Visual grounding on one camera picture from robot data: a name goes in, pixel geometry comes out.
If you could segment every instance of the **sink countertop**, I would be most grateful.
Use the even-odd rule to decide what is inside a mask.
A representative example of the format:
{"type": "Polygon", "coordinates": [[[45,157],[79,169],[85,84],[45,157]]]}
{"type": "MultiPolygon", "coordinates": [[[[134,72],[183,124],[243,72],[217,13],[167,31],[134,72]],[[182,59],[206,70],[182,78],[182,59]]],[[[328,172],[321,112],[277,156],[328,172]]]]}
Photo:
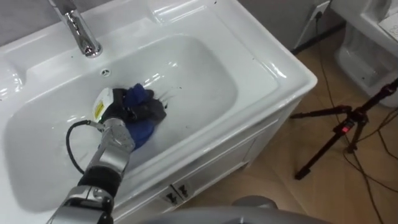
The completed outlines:
{"type": "MultiPolygon", "coordinates": [[[[174,29],[172,30],[174,34],[186,35],[173,24],[195,23],[196,26],[191,30],[196,29],[197,34],[192,31],[190,35],[194,34],[195,38],[213,51],[226,69],[231,71],[238,89],[244,91],[244,94],[238,96],[232,109],[220,119],[126,174],[122,187],[126,184],[129,184],[129,187],[134,186],[130,197],[148,189],[240,131],[280,110],[291,101],[306,94],[317,82],[315,76],[235,0],[115,0],[83,13],[83,17],[98,40],[105,43],[105,51],[107,46],[110,48],[118,45],[117,42],[110,41],[109,35],[123,34],[123,29],[130,24],[134,24],[130,29],[136,30],[135,37],[145,37],[150,31],[162,27],[162,29],[173,27],[171,29],[174,29]],[[214,19],[214,24],[207,24],[206,19],[201,19],[203,17],[214,19]],[[209,31],[212,28],[215,28],[212,34],[200,32],[201,29],[209,31]],[[216,38],[218,32],[220,35],[229,35],[228,39],[224,40],[226,43],[215,42],[218,40],[216,38]],[[236,54],[244,54],[242,61],[227,64],[239,57],[226,52],[222,48],[226,44],[236,46],[235,49],[231,49],[232,53],[235,50],[236,54]],[[245,82],[255,80],[257,76],[259,78],[264,76],[261,78],[264,83],[253,85],[256,88],[250,89],[250,83],[245,82]]],[[[3,80],[9,83],[4,87],[0,84],[0,105],[2,106],[0,111],[0,159],[2,160],[0,176],[3,179],[0,184],[3,198],[0,221],[2,223],[45,223],[55,211],[54,208],[44,212],[32,212],[21,208],[9,181],[10,174],[7,166],[9,161],[4,152],[4,136],[8,120],[24,104],[45,94],[43,90],[33,90],[38,89],[37,86],[43,85],[43,89],[48,90],[52,87],[46,86],[46,81],[53,77],[32,73],[32,68],[52,62],[52,60],[54,62],[62,60],[66,55],[68,57],[75,55],[76,59],[81,60],[79,63],[82,69],[85,69],[85,66],[90,65],[98,67],[99,64],[109,60],[107,56],[113,56],[112,52],[104,51],[104,55],[93,60],[76,54],[78,49],[72,36],[67,32],[64,24],[60,22],[0,48],[0,83],[3,80]],[[10,81],[10,75],[14,77],[14,81],[10,81]],[[34,93],[35,97],[32,98],[31,94],[26,94],[24,91],[34,93]]],[[[135,47],[140,49],[144,46],[138,42],[135,43],[135,47]]],[[[71,65],[76,64],[75,62],[68,64],[66,61],[64,66],[71,65]]]]}

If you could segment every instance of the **tripod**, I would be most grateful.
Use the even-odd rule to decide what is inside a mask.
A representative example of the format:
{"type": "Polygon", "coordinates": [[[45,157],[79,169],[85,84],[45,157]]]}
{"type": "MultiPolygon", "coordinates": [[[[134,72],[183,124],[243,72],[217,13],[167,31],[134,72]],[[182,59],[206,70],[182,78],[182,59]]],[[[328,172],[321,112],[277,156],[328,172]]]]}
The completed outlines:
{"type": "Polygon", "coordinates": [[[334,108],[312,111],[309,113],[293,114],[291,119],[327,116],[332,114],[347,114],[347,118],[333,128],[335,135],[305,164],[296,174],[295,179],[301,180],[311,172],[310,168],[344,135],[346,135],[357,123],[358,127],[355,130],[354,138],[350,142],[347,151],[353,153],[357,150],[356,143],[362,134],[365,125],[368,123],[368,116],[366,113],[375,105],[377,105],[384,98],[393,95],[398,88],[398,78],[392,83],[384,86],[379,93],[367,101],[364,105],[353,110],[350,106],[336,106],[334,108]]]}

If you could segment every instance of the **sink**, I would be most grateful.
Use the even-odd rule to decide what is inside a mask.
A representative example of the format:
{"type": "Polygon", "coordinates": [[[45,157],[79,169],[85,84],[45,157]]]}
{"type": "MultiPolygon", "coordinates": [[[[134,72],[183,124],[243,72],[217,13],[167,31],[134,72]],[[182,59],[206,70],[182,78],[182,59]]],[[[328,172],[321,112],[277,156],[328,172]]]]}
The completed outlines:
{"type": "MultiPolygon", "coordinates": [[[[141,83],[167,105],[167,117],[131,154],[116,196],[125,207],[316,84],[235,0],[114,0],[83,17],[103,46],[97,58],[82,55],[62,23],[0,47],[1,223],[46,222],[76,185],[66,131],[92,119],[103,88],[141,83]]],[[[91,127],[72,132],[83,168],[100,137],[91,127]]]]}
{"type": "MultiPolygon", "coordinates": [[[[78,120],[93,119],[93,102],[103,88],[129,88],[141,83],[167,105],[168,116],[154,137],[131,157],[128,170],[210,124],[236,101],[236,85],[225,68],[193,37],[176,35],[159,40],[103,68],[109,76],[102,77],[102,71],[97,70],[81,74],[28,102],[9,120],[5,153],[10,180],[26,210],[41,212],[58,206],[65,197],[59,192],[68,192],[76,184],[80,174],[67,154],[66,130],[78,120]],[[43,188],[44,180],[48,188],[43,188]]],[[[71,147],[83,168],[100,139],[101,134],[88,126],[72,133],[71,147]]]]}

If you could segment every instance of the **wall outlet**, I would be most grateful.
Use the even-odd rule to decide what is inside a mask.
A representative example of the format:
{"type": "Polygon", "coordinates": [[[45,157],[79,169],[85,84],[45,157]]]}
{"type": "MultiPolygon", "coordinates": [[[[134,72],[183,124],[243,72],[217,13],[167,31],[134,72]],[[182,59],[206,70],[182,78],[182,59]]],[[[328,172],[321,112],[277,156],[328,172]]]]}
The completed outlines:
{"type": "Polygon", "coordinates": [[[314,5],[312,14],[309,18],[309,21],[314,20],[315,16],[317,16],[318,12],[321,12],[322,14],[325,13],[325,10],[328,8],[329,4],[330,4],[330,1],[325,1],[323,3],[314,5]]]}

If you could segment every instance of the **power cord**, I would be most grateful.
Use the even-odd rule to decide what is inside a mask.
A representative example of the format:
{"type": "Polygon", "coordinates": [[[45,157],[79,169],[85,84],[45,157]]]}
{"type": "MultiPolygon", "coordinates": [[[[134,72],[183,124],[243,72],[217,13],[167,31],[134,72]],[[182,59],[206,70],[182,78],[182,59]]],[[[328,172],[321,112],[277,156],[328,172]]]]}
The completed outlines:
{"type": "Polygon", "coordinates": [[[90,125],[91,121],[89,120],[83,120],[83,121],[79,121],[74,123],[73,125],[71,125],[67,131],[67,136],[66,136],[66,142],[67,142],[67,151],[68,151],[68,155],[70,160],[72,161],[72,164],[75,166],[75,168],[79,171],[79,173],[84,174],[85,171],[79,166],[79,164],[77,164],[77,161],[75,159],[75,157],[73,156],[72,150],[70,149],[70,134],[72,133],[73,128],[78,127],[78,126],[82,126],[82,125],[90,125]]]}
{"type": "MultiPolygon", "coordinates": [[[[317,38],[317,42],[318,42],[318,53],[319,53],[319,61],[321,63],[321,70],[322,70],[322,74],[323,74],[323,78],[325,79],[325,83],[326,83],[326,89],[328,90],[328,96],[329,96],[329,100],[330,100],[330,104],[333,108],[336,107],[335,102],[333,101],[333,97],[331,96],[331,90],[330,90],[330,85],[329,85],[329,79],[326,76],[326,72],[325,72],[325,67],[323,66],[323,54],[322,54],[322,47],[321,47],[321,40],[319,38],[320,33],[319,33],[319,20],[322,18],[322,12],[318,12],[318,14],[315,16],[315,36],[317,38]]],[[[338,118],[338,115],[335,114],[336,116],[336,120],[337,122],[340,124],[341,121],[338,118]]],[[[349,139],[346,135],[344,135],[347,143],[349,144],[349,139]]]]}
{"type": "MultiPolygon", "coordinates": [[[[328,90],[328,95],[329,95],[330,103],[331,103],[332,107],[335,107],[335,104],[334,104],[334,101],[333,101],[333,97],[332,97],[332,95],[331,95],[331,90],[330,90],[330,85],[329,85],[328,77],[326,76],[326,72],[325,72],[325,69],[324,69],[324,66],[323,66],[322,48],[321,48],[321,43],[320,43],[320,40],[319,40],[318,25],[319,25],[319,20],[320,20],[320,18],[322,17],[322,15],[323,15],[323,14],[322,14],[321,12],[319,12],[319,13],[316,15],[316,17],[315,17],[315,19],[316,19],[316,20],[315,20],[315,21],[316,21],[316,28],[315,28],[315,30],[316,30],[317,40],[318,40],[318,49],[319,49],[319,56],[320,56],[320,63],[321,63],[321,68],[322,68],[322,74],[323,74],[323,77],[325,78],[325,82],[326,82],[326,87],[327,87],[327,90],[328,90]]],[[[372,135],[375,134],[375,133],[379,133],[379,136],[381,137],[381,141],[382,141],[382,143],[383,143],[384,149],[387,151],[387,153],[388,153],[390,156],[396,158],[394,155],[392,155],[392,154],[389,152],[389,150],[388,150],[388,148],[387,148],[387,146],[386,146],[386,143],[385,143],[385,141],[384,141],[384,138],[383,138],[382,135],[381,135],[380,130],[381,130],[381,128],[383,128],[385,125],[387,125],[388,123],[390,123],[395,117],[398,116],[398,113],[397,113],[395,116],[393,116],[392,118],[390,118],[390,116],[391,116],[395,111],[397,111],[397,110],[398,110],[398,108],[397,108],[396,110],[394,110],[394,111],[391,111],[391,112],[386,116],[386,118],[384,119],[384,121],[380,124],[380,126],[378,127],[378,129],[377,129],[374,133],[371,133],[370,135],[368,135],[368,136],[366,136],[366,137],[364,137],[364,138],[358,140],[357,143],[360,142],[360,141],[365,140],[366,138],[372,136],[372,135]]],[[[337,119],[337,121],[340,123],[340,119],[338,118],[337,114],[336,114],[336,119],[337,119]]],[[[345,138],[346,138],[346,140],[347,140],[347,142],[348,142],[348,144],[349,144],[349,143],[350,143],[350,140],[348,139],[347,135],[345,135],[345,138]]],[[[382,217],[381,217],[381,215],[380,215],[380,212],[379,212],[379,210],[378,210],[378,208],[377,208],[377,206],[376,206],[376,203],[375,203],[375,201],[374,201],[372,189],[371,189],[371,186],[370,186],[370,183],[369,183],[368,178],[371,179],[371,180],[373,180],[373,181],[375,181],[376,183],[380,184],[381,186],[383,186],[383,187],[385,187],[385,188],[387,188],[387,189],[389,189],[389,190],[395,192],[395,193],[398,193],[398,191],[397,191],[397,190],[394,190],[394,189],[392,189],[392,188],[390,188],[390,187],[388,187],[388,186],[386,186],[386,185],[384,185],[384,184],[382,184],[382,183],[380,183],[379,181],[377,181],[377,180],[375,180],[374,178],[372,178],[372,177],[370,177],[369,175],[367,175],[367,174],[365,173],[365,171],[364,171],[364,169],[363,169],[363,167],[362,167],[362,165],[361,165],[361,163],[360,163],[360,161],[359,161],[357,155],[355,154],[355,152],[353,153],[353,155],[354,155],[355,161],[356,161],[356,163],[358,164],[358,167],[359,167],[359,168],[356,167],[352,162],[350,162],[350,161],[348,160],[348,158],[346,157],[345,152],[346,152],[346,149],[343,151],[343,155],[344,155],[344,158],[346,159],[346,161],[349,162],[356,170],[360,171],[360,173],[362,174],[362,176],[363,176],[363,178],[364,178],[364,180],[365,180],[366,188],[367,188],[367,190],[368,190],[369,198],[371,199],[371,203],[372,203],[373,209],[374,209],[374,211],[375,211],[375,213],[376,213],[376,215],[377,215],[377,218],[378,218],[380,224],[384,224],[384,221],[383,221],[383,219],[382,219],[382,217]]]]}

